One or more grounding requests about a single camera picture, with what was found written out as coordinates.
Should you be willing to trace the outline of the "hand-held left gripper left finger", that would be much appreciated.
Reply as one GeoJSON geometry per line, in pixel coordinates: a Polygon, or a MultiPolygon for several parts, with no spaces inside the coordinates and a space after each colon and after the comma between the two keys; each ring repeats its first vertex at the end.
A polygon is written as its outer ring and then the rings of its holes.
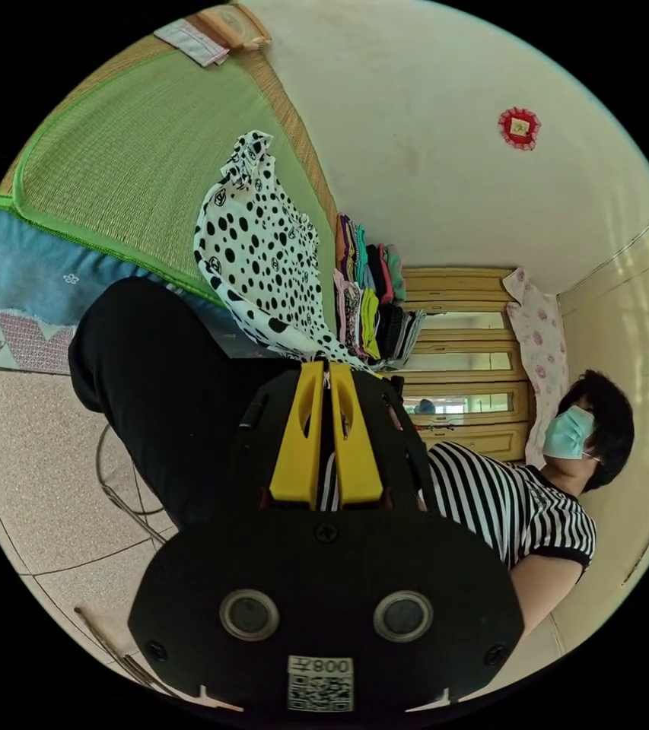
{"type": "Polygon", "coordinates": [[[269,485],[269,491],[276,502],[317,502],[323,390],[324,363],[304,363],[294,387],[269,485]]]}

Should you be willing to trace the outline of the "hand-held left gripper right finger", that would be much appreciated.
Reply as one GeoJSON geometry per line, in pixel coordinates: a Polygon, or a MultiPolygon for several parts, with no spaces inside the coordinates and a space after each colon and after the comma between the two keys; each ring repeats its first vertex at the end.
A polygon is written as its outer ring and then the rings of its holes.
{"type": "Polygon", "coordinates": [[[356,389],[354,376],[358,374],[344,363],[329,366],[334,453],[342,508],[372,505],[383,496],[383,484],[356,389]]]}

